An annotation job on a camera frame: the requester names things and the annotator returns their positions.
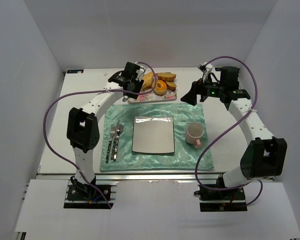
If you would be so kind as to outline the long yellow bread loaf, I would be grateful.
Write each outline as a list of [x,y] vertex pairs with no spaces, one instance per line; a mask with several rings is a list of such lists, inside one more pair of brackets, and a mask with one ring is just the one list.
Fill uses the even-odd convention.
[[142,90],[143,91],[149,91],[150,89],[153,88],[154,86],[154,82],[155,82],[155,77],[154,74],[152,72],[149,72],[147,74],[145,74],[142,77],[143,80],[143,84],[142,84]]

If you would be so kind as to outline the metal serving tongs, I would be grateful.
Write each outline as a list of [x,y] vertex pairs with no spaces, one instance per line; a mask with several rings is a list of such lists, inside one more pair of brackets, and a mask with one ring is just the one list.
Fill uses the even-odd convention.
[[129,100],[129,97],[127,95],[124,95],[122,98],[122,102],[125,103],[128,100]]

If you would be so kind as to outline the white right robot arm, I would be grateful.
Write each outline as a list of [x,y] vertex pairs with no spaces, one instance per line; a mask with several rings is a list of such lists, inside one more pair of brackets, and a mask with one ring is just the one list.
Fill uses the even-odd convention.
[[254,110],[249,93],[239,87],[239,69],[219,67],[219,79],[211,64],[201,65],[199,69],[203,73],[202,78],[192,83],[181,101],[195,106],[197,96],[200,96],[200,102],[208,97],[218,98],[237,121],[247,142],[239,166],[219,177],[217,189],[235,189],[252,180],[281,175],[288,144],[284,138],[275,137]]

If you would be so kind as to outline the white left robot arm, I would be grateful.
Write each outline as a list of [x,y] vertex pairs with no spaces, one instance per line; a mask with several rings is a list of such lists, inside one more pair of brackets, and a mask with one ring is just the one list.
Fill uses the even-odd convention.
[[73,107],[68,115],[66,137],[74,151],[75,164],[78,166],[71,183],[87,192],[90,184],[95,184],[93,169],[93,149],[100,139],[98,123],[106,111],[123,96],[137,98],[141,91],[142,77],[146,71],[139,64],[127,62],[124,70],[112,75],[104,92],[98,93],[89,103],[81,108]]

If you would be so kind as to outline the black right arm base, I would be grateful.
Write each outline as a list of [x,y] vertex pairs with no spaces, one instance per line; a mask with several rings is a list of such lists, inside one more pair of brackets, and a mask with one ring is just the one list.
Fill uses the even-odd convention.
[[212,191],[202,186],[193,193],[199,198],[201,212],[246,212],[246,196],[243,189]]

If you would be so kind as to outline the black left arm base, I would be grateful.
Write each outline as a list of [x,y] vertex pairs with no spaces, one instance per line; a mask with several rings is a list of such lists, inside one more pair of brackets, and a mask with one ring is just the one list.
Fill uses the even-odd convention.
[[101,193],[86,183],[78,182],[72,176],[66,188],[64,209],[98,209],[109,210],[116,199],[117,186],[114,184],[96,184],[91,182]]

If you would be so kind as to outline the lower brown bread slice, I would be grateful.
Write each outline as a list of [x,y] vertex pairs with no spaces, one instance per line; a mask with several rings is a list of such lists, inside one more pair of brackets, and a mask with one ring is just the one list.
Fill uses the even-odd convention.
[[177,85],[175,84],[174,81],[166,81],[165,84],[166,84],[167,88],[171,91],[175,91],[177,88]]

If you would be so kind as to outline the brown bread slice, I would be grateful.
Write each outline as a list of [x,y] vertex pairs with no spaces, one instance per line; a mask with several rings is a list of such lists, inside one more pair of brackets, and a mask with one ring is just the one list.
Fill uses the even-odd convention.
[[177,85],[175,84],[174,81],[166,81],[165,84],[166,84],[167,88],[171,91],[175,91],[177,88]]
[[157,73],[157,77],[159,80],[165,82],[173,82],[176,79],[177,75],[171,72],[159,72]]

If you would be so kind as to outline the upper brown bread slice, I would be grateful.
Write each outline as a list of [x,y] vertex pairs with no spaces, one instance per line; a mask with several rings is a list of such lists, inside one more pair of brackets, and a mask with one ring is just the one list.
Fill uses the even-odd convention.
[[157,77],[159,80],[165,82],[173,82],[176,79],[177,75],[171,72],[159,72],[157,73]]

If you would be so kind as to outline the floral rectangular tray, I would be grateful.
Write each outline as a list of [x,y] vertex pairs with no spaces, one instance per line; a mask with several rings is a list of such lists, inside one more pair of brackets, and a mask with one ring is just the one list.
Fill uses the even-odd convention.
[[127,102],[129,104],[134,104],[134,103],[146,103],[146,102],[150,103],[150,102],[174,101],[176,99],[177,99],[177,89],[175,91],[171,91],[167,89],[164,95],[157,95],[154,93],[154,91],[151,91],[147,94],[139,95],[137,99],[130,98]]

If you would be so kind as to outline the pink mug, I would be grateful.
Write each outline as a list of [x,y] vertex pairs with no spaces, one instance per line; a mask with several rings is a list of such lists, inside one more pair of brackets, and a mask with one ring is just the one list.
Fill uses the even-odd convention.
[[202,146],[201,138],[205,133],[205,129],[202,124],[198,122],[190,123],[185,132],[185,141],[188,144],[193,145],[195,148],[200,148]]

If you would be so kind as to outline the blue label sticker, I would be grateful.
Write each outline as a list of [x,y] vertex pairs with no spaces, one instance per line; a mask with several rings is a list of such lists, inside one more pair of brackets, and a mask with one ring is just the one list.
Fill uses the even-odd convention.
[[82,74],[83,72],[83,69],[68,69],[66,71],[67,74]]

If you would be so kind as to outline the square white plate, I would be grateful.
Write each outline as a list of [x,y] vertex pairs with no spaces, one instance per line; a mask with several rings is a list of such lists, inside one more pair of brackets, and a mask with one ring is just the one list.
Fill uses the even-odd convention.
[[175,152],[172,116],[135,116],[132,152],[147,155],[169,155]]

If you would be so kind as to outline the green satin placemat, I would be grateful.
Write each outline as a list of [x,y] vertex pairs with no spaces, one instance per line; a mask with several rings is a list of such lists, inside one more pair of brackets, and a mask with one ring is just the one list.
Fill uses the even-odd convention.
[[[172,117],[175,151],[162,154],[133,152],[135,117]],[[106,161],[111,124],[116,123],[123,125],[123,132],[119,137],[117,159]],[[102,148],[99,170],[101,172],[192,171],[196,164],[199,164],[198,168],[201,171],[213,169],[214,164],[210,151],[205,153],[202,158],[199,157],[209,143],[208,134],[206,132],[203,134],[200,148],[195,148],[186,142],[186,129],[190,123],[206,126],[202,105],[170,103],[111,106],[104,116],[103,140],[98,144]]]

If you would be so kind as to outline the aluminium frame rail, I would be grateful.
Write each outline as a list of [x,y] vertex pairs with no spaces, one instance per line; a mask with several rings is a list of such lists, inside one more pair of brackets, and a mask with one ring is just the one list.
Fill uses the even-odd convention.
[[[69,182],[72,174],[38,174],[37,180],[67,180]],[[122,181],[175,181],[178,183],[197,183],[194,174],[190,173],[169,173],[169,172],[151,172],[151,173],[118,173],[118,174],[97,174],[96,185],[116,185]]]

